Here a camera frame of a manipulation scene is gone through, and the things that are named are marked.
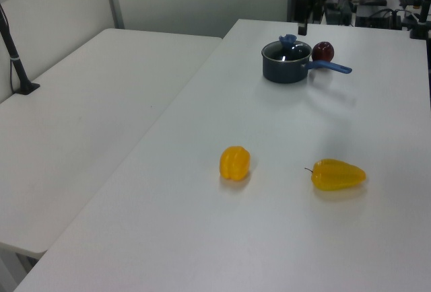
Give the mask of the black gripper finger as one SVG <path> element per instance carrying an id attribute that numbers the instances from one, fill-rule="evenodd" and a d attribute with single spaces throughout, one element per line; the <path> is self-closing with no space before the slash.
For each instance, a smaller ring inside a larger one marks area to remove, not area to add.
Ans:
<path id="1" fill-rule="evenodd" d="M 307 33 L 307 0 L 297 0 L 298 34 Z"/>
<path id="2" fill-rule="evenodd" d="M 324 0 L 312 0 L 312 22 L 320 23 L 323 16 Z"/>

